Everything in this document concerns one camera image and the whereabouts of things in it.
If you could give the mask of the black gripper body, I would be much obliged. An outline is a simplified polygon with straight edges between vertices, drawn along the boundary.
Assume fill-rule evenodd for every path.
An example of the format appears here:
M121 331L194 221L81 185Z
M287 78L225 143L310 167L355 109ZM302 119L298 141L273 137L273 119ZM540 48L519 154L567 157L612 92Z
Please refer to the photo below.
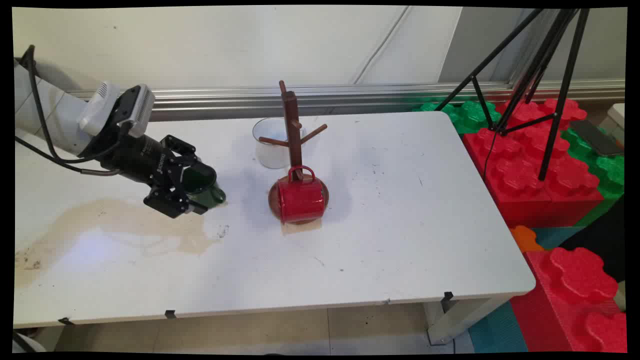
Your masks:
M119 175L149 187L159 186L185 192L182 174L185 168L165 166L160 141L150 136L119 137L118 131L103 131L96 136L96 152L115 149L98 157L100 165L107 170L118 170Z

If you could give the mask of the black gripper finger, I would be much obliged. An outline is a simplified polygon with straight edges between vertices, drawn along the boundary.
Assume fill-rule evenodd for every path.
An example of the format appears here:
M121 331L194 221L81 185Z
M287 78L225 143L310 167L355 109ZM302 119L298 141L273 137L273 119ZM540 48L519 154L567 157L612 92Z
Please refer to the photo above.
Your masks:
M149 194L143 199L143 203L172 219L191 212L203 215L209 210L203 203L189 198L184 191L160 186L151 187Z
M195 153L195 147L178 137L167 135L160 141L164 155L163 164L166 167L188 168L200 162Z

